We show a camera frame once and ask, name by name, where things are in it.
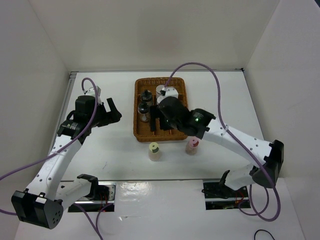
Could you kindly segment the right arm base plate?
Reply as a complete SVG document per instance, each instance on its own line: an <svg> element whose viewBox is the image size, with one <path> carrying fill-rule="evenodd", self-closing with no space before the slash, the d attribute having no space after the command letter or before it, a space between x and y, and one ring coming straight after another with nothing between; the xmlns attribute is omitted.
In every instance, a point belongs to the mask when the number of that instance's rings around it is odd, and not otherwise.
<svg viewBox="0 0 320 240"><path fill-rule="evenodd" d="M218 180L203 181L201 192L204 195L206 210L250 209L249 192L246 186L232 190L219 184Z"/></svg>

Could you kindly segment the blue label shaker silver lid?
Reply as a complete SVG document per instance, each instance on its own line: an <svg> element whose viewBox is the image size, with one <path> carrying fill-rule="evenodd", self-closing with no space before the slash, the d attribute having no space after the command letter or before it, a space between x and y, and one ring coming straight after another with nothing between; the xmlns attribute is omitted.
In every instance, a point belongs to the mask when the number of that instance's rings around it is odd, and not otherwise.
<svg viewBox="0 0 320 240"><path fill-rule="evenodd" d="M164 85L158 85L156 87L156 104L158 105L164 98L166 98L166 93L162 93L164 91Z"/></svg>

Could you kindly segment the yellow lid spice jar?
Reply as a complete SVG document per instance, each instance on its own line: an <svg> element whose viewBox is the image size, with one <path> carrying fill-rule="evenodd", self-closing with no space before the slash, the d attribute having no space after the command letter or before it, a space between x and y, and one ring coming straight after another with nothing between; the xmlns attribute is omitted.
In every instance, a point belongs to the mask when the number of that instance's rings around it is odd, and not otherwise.
<svg viewBox="0 0 320 240"><path fill-rule="evenodd" d="M161 158L161 151L157 142L151 142L149 144L148 157L151 161L158 161Z"/></svg>

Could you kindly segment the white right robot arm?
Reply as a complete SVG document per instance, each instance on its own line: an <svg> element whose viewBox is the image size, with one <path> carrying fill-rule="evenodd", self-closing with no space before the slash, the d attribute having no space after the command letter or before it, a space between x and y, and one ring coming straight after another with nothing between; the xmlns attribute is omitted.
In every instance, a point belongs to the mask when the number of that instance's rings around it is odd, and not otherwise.
<svg viewBox="0 0 320 240"><path fill-rule="evenodd" d="M169 96L157 106L167 123L190 137L218 144L249 161L238 170L227 170L220 179L219 191L231 196L236 190L258 184L264 188L275 187L284 161L284 144L279 140L269 142L222 125L216 117L196 108L188 110L180 100Z"/></svg>

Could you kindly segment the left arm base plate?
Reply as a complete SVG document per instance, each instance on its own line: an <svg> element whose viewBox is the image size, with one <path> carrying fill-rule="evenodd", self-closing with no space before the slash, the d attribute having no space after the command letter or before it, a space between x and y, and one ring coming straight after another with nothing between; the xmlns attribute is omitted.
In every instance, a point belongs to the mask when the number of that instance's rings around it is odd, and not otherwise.
<svg viewBox="0 0 320 240"><path fill-rule="evenodd" d="M98 189L94 196L81 197L67 211L69 213L78 213L81 210L75 205L82 207L87 213L98 213L100 210L103 212L114 212L115 198L116 198L115 181L99 181Z"/></svg>

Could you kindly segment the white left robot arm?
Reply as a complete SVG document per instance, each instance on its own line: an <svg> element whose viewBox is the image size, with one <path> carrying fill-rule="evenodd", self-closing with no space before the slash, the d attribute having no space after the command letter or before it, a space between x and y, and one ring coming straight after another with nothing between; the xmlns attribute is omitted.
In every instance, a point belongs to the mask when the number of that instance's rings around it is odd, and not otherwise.
<svg viewBox="0 0 320 240"><path fill-rule="evenodd" d="M52 148L53 157L45 160L36 177L23 191L15 191L11 203L21 222L54 229L61 221L64 210L81 198L108 200L109 188L99 184L97 177L80 174L70 186L60 182L71 160L83 146L92 128L104 127L120 121L122 115L112 98L106 111L99 97L81 95L62 122Z"/></svg>

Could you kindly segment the black top glass condiment bottle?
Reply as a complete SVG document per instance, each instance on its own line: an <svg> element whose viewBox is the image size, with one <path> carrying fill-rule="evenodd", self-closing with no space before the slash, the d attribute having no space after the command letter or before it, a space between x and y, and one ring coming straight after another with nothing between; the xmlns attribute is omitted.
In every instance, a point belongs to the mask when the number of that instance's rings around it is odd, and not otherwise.
<svg viewBox="0 0 320 240"><path fill-rule="evenodd" d="M142 101L138 105L137 111L141 122L147 123L150 121L150 106L146 102Z"/></svg>

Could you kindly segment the pink lid spice jar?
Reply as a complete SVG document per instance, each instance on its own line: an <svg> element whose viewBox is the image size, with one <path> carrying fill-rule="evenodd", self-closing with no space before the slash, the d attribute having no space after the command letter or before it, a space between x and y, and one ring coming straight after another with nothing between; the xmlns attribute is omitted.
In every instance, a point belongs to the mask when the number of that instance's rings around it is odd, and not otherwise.
<svg viewBox="0 0 320 240"><path fill-rule="evenodd" d="M192 136L186 144L185 152L191 156L195 155L197 153L199 143L200 140L197 137Z"/></svg>

